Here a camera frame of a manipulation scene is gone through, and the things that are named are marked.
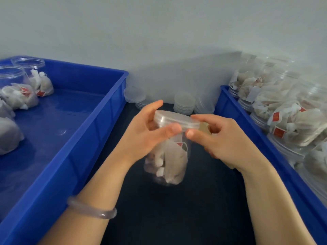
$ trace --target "translucent purple bangle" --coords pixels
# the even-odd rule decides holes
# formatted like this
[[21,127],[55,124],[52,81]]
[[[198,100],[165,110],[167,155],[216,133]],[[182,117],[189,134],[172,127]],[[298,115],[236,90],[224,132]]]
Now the translucent purple bangle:
[[78,213],[95,218],[112,219],[117,215],[116,208],[109,211],[100,210],[80,202],[75,196],[70,196],[67,200],[67,204]]

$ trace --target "blue plastic tray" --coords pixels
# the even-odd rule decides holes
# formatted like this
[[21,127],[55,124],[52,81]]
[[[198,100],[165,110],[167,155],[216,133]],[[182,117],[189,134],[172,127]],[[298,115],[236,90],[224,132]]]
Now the blue plastic tray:
[[325,245],[327,241],[327,209],[231,96],[228,88],[228,86],[221,86],[221,94],[215,107],[215,114],[236,120],[246,135],[279,173],[316,243]]
[[126,103],[126,71],[45,63],[55,93],[16,111],[26,138],[0,157],[0,244],[35,244],[45,234],[84,186]]

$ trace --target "fingernail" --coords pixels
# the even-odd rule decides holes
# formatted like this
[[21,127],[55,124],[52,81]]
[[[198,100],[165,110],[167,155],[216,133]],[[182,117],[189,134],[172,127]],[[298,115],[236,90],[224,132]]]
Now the fingernail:
[[193,135],[194,135],[193,131],[188,131],[188,133],[186,134],[188,138],[192,138]]
[[181,132],[182,131],[182,127],[179,124],[173,124],[171,129],[173,130],[173,132]]

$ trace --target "red label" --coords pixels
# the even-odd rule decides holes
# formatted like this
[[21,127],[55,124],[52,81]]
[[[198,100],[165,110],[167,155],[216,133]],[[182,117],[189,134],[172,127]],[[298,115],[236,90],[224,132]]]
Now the red label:
[[276,112],[272,115],[272,122],[276,122],[276,121],[279,121],[280,118],[279,118],[279,112]]
[[36,94],[37,94],[37,96],[43,97],[45,95],[45,92],[42,92],[41,90],[38,90]]
[[20,87],[22,95],[29,97],[31,95],[31,91],[28,88]]
[[274,130],[274,135],[277,136],[277,137],[280,137],[280,138],[283,138],[284,134],[285,134],[286,131],[284,131],[283,129],[280,129],[278,127],[275,127],[275,130]]

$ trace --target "dark tabletop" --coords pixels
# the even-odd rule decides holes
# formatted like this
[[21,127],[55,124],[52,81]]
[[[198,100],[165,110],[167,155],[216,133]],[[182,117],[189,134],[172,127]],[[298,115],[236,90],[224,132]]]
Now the dark tabletop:
[[[161,109],[173,111],[173,105]],[[89,179],[138,112],[125,105]],[[192,144],[185,178],[176,186],[152,182],[143,164],[139,160],[127,173],[101,244],[255,244],[241,177],[202,146]]]

